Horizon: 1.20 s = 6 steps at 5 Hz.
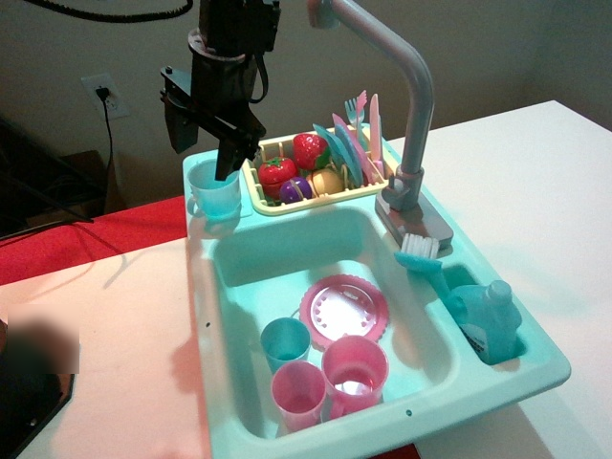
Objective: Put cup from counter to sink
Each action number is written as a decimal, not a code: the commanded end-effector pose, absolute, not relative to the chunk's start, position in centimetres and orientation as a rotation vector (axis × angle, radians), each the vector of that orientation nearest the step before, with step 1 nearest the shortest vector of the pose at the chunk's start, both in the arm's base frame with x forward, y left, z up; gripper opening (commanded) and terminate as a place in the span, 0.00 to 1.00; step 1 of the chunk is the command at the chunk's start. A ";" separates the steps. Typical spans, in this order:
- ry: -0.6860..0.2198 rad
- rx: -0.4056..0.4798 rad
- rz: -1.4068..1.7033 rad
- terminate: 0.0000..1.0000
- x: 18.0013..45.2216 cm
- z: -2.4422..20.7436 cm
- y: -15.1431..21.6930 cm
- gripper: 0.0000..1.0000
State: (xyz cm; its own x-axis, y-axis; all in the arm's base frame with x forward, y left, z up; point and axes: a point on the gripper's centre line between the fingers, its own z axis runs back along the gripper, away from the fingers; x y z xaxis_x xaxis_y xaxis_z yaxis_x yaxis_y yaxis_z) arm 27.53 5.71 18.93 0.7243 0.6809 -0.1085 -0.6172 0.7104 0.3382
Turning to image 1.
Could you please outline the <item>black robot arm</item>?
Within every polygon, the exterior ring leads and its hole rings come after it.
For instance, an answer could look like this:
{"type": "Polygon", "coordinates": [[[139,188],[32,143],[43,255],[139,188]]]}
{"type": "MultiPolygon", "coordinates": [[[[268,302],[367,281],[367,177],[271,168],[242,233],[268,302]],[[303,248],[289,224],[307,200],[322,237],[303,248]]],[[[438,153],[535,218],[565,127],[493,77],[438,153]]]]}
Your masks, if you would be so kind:
{"type": "Polygon", "coordinates": [[[264,54],[273,50],[279,17],[277,1],[203,1],[199,27],[188,35],[191,70],[162,69],[170,144],[183,153],[200,129],[215,137],[217,181],[252,160],[266,134],[251,106],[268,92],[264,54]]]}

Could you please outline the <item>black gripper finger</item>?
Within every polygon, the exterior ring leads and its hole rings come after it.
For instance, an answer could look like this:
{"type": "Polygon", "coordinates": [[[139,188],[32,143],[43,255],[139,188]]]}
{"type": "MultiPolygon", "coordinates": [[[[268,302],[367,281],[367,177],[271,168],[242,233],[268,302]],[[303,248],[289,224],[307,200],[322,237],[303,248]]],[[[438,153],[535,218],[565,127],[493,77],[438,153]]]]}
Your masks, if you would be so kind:
{"type": "Polygon", "coordinates": [[[245,160],[253,160],[259,151],[259,136],[246,138],[219,138],[218,153],[215,168],[215,180],[225,181],[228,176],[237,171],[245,160]]]}
{"type": "Polygon", "coordinates": [[[164,120],[170,144],[177,154],[184,153],[198,141],[199,126],[184,107],[164,100],[164,120]]]}

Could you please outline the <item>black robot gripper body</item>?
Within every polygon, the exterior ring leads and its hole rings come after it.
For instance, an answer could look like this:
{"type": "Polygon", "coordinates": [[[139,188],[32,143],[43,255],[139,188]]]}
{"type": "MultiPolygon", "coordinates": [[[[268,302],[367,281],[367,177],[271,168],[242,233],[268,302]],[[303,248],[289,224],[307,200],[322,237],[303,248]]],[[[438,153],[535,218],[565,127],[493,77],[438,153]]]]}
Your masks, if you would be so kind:
{"type": "Polygon", "coordinates": [[[190,118],[213,137],[262,139],[266,128],[251,106],[267,95],[267,70],[262,54],[233,57],[211,50],[193,52],[190,71],[161,69],[161,100],[184,107],[190,118]]]}

